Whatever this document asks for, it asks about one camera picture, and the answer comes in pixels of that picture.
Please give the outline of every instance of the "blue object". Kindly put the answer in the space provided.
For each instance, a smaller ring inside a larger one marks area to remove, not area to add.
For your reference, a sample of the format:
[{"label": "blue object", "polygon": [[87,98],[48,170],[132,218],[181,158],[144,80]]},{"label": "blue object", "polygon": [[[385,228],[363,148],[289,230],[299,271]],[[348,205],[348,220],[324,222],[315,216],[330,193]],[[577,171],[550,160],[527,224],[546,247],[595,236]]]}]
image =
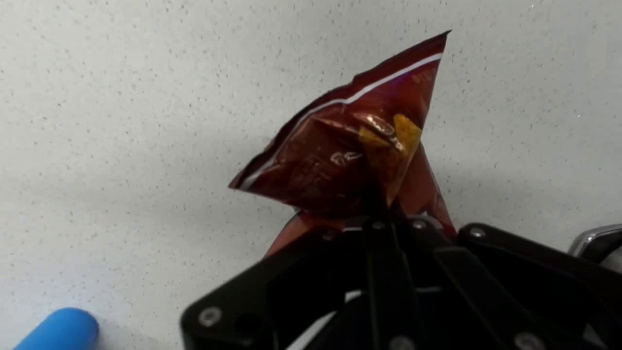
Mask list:
[{"label": "blue object", "polygon": [[15,350],[95,350],[97,321],[81,310],[50,313]]}]

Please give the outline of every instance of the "chip bag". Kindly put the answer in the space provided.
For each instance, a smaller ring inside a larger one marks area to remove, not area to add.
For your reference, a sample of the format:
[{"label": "chip bag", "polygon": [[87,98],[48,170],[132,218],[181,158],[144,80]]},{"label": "chip bag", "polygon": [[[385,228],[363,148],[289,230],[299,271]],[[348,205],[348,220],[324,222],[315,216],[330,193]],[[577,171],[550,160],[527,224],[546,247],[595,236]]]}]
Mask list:
[{"label": "chip bag", "polygon": [[317,224],[336,228],[361,214],[375,189],[387,206],[427,214],[453,236],[420,144],[445,41],[447,33],[427,39],[315,100],[229,187],[295,206],[282,238]]}]

